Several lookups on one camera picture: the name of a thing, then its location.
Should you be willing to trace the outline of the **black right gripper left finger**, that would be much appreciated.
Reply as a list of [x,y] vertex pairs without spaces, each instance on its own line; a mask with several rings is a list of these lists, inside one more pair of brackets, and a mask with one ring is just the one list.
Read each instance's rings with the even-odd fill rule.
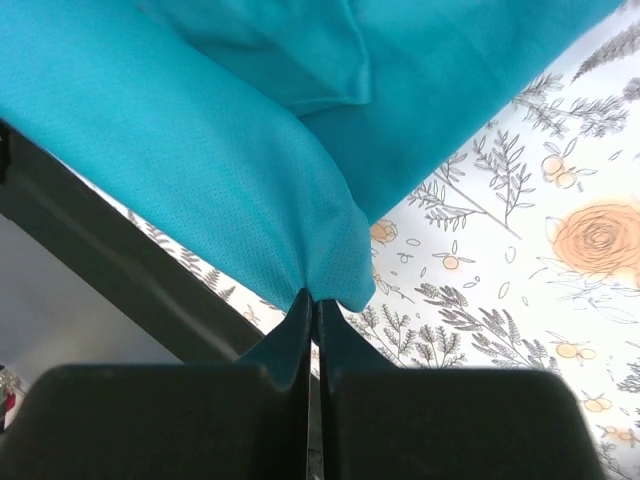
[[1,437],[5,479],[303,479],[313,302],[230,364],[64,365]]

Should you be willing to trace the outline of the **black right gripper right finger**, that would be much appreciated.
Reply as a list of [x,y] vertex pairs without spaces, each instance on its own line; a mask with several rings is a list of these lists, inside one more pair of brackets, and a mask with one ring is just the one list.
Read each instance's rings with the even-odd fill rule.
[[333,301],[316,306],[328,479],[600,479],[556,375],[392,364]]

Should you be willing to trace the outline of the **teal t-shirt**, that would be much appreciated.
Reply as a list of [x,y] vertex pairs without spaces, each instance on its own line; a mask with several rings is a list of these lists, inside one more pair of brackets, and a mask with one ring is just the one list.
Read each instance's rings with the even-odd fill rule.
[[5,1],[1,117],[272,304],[359,311],[369,228],[613,1]]

